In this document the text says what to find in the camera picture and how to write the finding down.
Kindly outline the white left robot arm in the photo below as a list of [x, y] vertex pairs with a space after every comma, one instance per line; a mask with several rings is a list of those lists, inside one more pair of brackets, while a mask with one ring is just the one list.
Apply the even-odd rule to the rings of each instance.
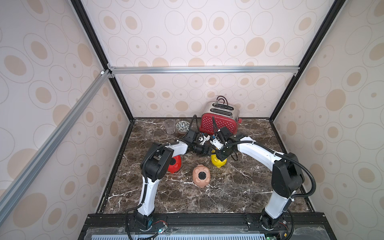
[[141, 163], [143, 188], [139, 204], [132, 211], [134, 220], [142, 230], [149, 230], [154, 221], [155, 198], [161, 179], [168, 172], [172, 159], [189, 152], [198, 156], [208, 156], [211, 146], [210, 136], [194, 130], [189, 130], [183, 138], [172, 143], [160, 144], [154, 142]]

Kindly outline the red piggy bank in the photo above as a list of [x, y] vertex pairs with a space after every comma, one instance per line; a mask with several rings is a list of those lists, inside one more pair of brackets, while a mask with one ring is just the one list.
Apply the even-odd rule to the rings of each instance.
[[168, 172], [171, 174], [178, 172], [181, 168], [181, 165], [182, 165], [181, 157], [180, 156], [173, 157], [168, 167]]

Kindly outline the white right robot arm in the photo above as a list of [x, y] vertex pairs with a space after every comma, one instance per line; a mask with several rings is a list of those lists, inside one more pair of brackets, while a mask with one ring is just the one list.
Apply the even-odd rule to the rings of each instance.
[[232, 153], [246, 154], [272, 171], [272, 194], [268, 204], [263, 208], [260, 218], [266, 230], [272, 230], [283, 213], [288, 211], [296, 198], [305, 198], [316, 191], [313, 174], [293, 153], [284, 154], [274, 151], [243, 134], [232, 134], [227, 127], [218, 129], [214, 126], [211, 138], [216, 156], [219, 160], [227, 159]]

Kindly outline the yellow piggy bank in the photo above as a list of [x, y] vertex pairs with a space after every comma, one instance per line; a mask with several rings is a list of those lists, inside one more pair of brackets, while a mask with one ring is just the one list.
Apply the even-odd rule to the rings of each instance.
[[225, 160], [219, 160], [218, 158], [217, 158], [217, 155], [216, 154], [213, 154], [213, 155], [211, 155], [211, 162], [212, 162], [212, 164], [214, 165], [214, 166], [216, 166], [217, 168], [221, 168], [221, 167], [223, 167], [226, 163], [227, 163], [227, 159], [225, 159]]

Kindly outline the pink piggy bank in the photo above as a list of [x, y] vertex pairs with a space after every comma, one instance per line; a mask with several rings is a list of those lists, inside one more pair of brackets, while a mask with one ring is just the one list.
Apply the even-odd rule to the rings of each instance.
[[204, 188], [210, 184], [210, 181], [210, 170], [204, 165], [197, 165], [193, 170], [193, 183], [200, 188]]

